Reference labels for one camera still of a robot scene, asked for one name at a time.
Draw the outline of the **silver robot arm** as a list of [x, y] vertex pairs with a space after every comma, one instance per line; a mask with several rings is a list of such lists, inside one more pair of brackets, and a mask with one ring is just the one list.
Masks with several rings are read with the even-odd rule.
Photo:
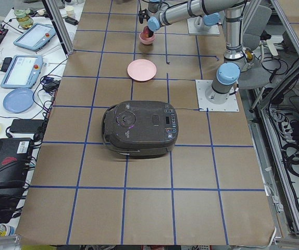
[[216, 78], [205, 91], [205, 97], [214, 104], [223, 104], [232, 95], [231, 88], [236, 84], [241, 72], [251, 67], [252, 57], [243, 47], [243, 14], [246, 1], [185, 1], [169, 5], [165, 1], [148, 1], [144, 14], [151, 33], [161, 27], [181, 20], [187, 20], [192, 35], [215, 36], [219, 34], [220, 13], [224, 14], [223, 31], [226, 39], [224, 63], [218, 68]]

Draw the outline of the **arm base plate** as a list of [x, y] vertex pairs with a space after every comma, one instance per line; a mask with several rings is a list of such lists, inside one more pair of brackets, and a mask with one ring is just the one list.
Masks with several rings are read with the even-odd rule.
[[198, 109], [200, 111], [239, 112], [236, 92], [233, 87], [226, 94], [216, 93], [212, 80], [195, 80]]
[[219, 36], [219, 17], [194, 17], [187, 20], [189, 35]]

